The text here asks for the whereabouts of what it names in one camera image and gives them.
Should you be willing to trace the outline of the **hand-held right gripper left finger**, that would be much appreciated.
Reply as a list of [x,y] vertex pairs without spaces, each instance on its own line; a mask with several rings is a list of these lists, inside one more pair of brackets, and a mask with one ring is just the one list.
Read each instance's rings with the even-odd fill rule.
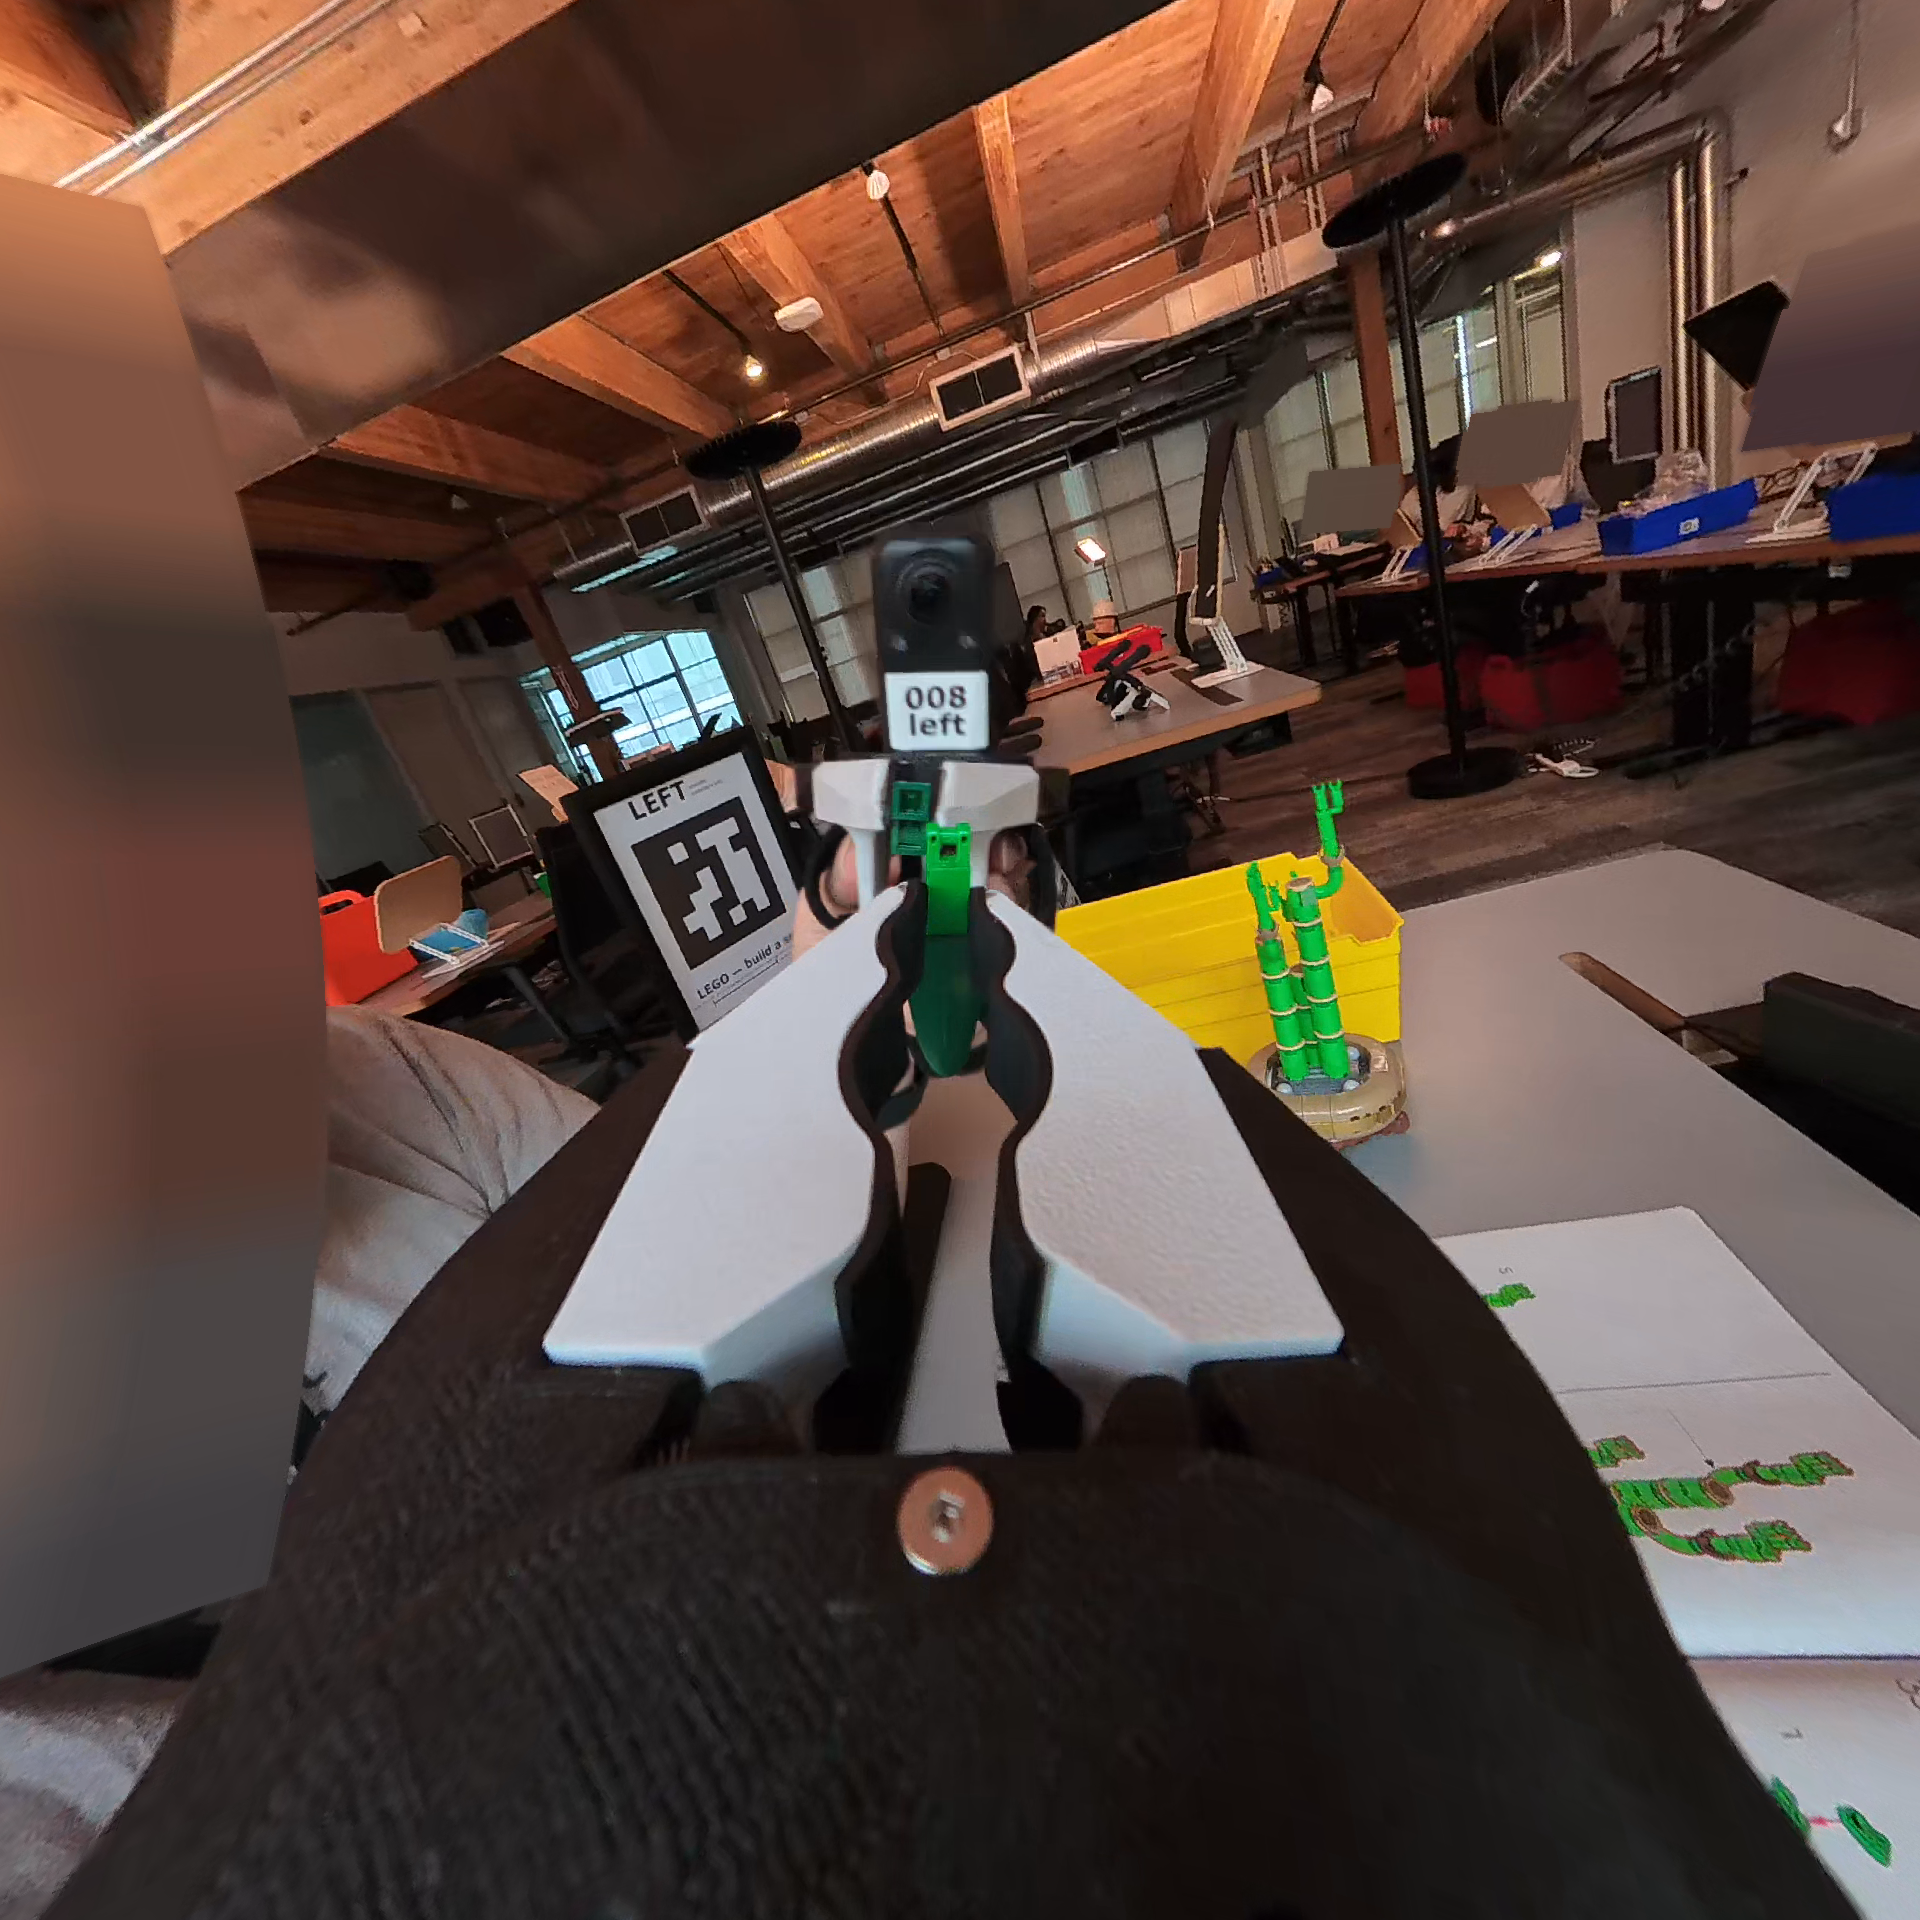
[[763,1385],[817,1447],[892,1447],[919,1334],[905,1020],[919,886],[889,886],[687,1056],[544,1354]]

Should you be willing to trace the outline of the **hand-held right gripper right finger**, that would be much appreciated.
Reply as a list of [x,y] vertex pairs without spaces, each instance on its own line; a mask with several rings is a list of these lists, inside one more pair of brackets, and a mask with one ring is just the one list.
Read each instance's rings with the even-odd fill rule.
[[1117,1391],[1334,1356],[1343,1321],[1214,1059],[1002,894],[983,894],[990,1302],[1009,1447],[1078,1447]]

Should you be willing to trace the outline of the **dark green lego leaf assembly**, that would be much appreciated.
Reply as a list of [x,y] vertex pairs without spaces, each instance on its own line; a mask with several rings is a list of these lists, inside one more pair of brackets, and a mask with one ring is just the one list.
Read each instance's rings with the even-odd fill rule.
[[971,950],[975,830],[970,824],[925,828],[919,878],[925,889],[923,971],[908,1006],[928,1076],[957,1077],[970,1071],[984,1017]]

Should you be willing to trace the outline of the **green lego bamboo plant model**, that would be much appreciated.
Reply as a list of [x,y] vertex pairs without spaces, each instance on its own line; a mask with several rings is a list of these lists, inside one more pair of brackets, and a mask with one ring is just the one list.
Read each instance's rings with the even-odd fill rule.
[[1255,900],[1255,959],[1271,1045],[1247,1059],[1265,1090],[1317,1137],[1352,1150],[1409,1130],[1409,1088],[1396,1045],[1349,1029],[1334,982],[1322,904],[1349,874],[1338,835],[1343,782],[1314,782],[1322,881],[1295,873],[1284,886],[1245,871]]

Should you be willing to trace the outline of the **open lego instruction booklet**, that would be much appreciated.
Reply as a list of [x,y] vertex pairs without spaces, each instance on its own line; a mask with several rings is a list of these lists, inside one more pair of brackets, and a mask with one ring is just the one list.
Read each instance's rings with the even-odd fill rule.
[[1861,1914],[1914,1914],[1914,1434],[1692,1210],[1439,1243],[1787,1820]]

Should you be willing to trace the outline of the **black framed marker sign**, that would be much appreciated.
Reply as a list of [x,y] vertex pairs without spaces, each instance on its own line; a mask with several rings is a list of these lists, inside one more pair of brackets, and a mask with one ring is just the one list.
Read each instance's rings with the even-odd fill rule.
[[756,733],[700,737],[562,806],[652,952],[682,1039],[708,1033],[791,967],[799,845]]

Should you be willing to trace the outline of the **grey work table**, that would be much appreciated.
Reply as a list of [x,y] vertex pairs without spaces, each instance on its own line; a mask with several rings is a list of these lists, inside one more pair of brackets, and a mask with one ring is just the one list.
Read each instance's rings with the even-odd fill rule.
[[1125,821],[1178,817],[1165,773],[1188,761],[1206,761],[1262,724],[1282,724],[1314,707],[1322,685],[1295,672],[1257,664],[1239,680],[1195,685],[1165,663],[1144,683],[1161,698],[1125,717],[1103,703],[1103,678],[1039,689],[1013,722],[1009,743],[1035,747],[1035,767],[1067,782],[1074,813],[1096,807]]

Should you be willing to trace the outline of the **yellow plastic bin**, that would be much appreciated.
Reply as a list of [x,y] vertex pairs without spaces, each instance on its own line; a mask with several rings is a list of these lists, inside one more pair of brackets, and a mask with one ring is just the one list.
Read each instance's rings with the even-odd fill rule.
[[[1054,933],[1193,1045],[1218,1046],[1245,1065],[1275,1036],[1245,873],[1238,864],[1067,906]],[[1403,916],[1355,863],[1345,873],[1340,890],[1321,904],[1343,1023],[1352,1033],[1399,1045]]]

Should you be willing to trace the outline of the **white ceiling air vent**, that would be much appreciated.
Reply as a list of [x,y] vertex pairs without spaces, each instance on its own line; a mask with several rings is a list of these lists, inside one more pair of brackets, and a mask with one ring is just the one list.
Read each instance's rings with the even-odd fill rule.
[[1015,412],[1032,394],[1032,360],[1023,348],[1000,348],[928,382],[932,417],[944,434]]

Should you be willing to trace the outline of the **tall black floor lamp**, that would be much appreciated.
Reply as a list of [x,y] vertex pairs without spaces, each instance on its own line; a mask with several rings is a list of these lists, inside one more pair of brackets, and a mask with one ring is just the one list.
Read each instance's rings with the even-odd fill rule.
[[826,703],[828,726],[839,747],[845,754],[852,754],[858,745],[858,733],[852,726],[849,709],[843,702],[828,658],[821,646],[814,612],[804,594],[800,573],[791,561],[791,551],[776,528],[776,516],[771,511],[763,483],[767,468],[775,468],[783,460],[792,456],[800,450],[800,441],[804,430],[795,417],[747,420],[692,450],[687,454],[687,469],[700,483],[740,480],[748,487],[784,599],[791,602],[795,624],[800,625],[804,650]]

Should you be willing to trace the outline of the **grey printed shirt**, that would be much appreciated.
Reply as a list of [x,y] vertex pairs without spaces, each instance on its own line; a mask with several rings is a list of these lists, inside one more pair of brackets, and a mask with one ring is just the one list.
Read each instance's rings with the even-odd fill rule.
[[[324,1017],[324,1228],[293,1462],[445,1262],[596,1107],[513,1054],[382,1012]],[[4,1692],[4,1914],[44,1914],[171,1729],[217,1611]]]

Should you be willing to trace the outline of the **orange plastic crate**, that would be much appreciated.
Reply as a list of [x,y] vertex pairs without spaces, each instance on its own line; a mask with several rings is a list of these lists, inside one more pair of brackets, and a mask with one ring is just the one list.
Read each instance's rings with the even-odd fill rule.
[[324,1006],[354,1006],[418,967],[410,947],[385,950],[376,936],[376,900],[337,890],[319,899]]

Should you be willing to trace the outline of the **red bean bag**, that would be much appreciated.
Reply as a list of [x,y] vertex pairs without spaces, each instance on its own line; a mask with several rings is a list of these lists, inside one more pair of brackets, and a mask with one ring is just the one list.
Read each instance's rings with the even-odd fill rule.
[[1627,703],[1618,652],[1599,624],[1578,624],[1520,655],[1460,638],[1456,672],[1468,724],[1487,722],[1505,733],[1569,726],[1612,717]]
[[1869,599],[1796,625],[1781,664],[1778,712],[1878,724],[1917,715],[1917,620]]

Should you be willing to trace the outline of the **black box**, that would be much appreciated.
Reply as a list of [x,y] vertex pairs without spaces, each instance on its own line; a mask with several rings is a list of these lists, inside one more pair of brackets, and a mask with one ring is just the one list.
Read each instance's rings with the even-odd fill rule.
[[1873,990],[1787,971],[1764,982],[1762,999],[1686,1016],[1684,1029],[1861,1107],[1917,1102],[1917,1007]]

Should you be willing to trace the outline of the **long wooden desk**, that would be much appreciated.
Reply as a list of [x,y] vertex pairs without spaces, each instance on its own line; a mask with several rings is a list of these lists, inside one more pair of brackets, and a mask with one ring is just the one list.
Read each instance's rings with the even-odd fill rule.
[[1753,612],[1768,606],[1830,606],[1914,583],[1917,535],[1833,539],[1775,537],[1753,511],[1744,524],[1643,556],[1607,556],[1595,533],[1525,539],[1501,563],[1460,563],[1443,591],[1568,578],[1584,590],[1629,582],[1629,598],[1657,611],[1669,642],[1670,743],[1601,755],[1603,771],[1646,782],[1705,761],[1740,755],[1778,737],[1820,733],[1814,722],[1753,720]]

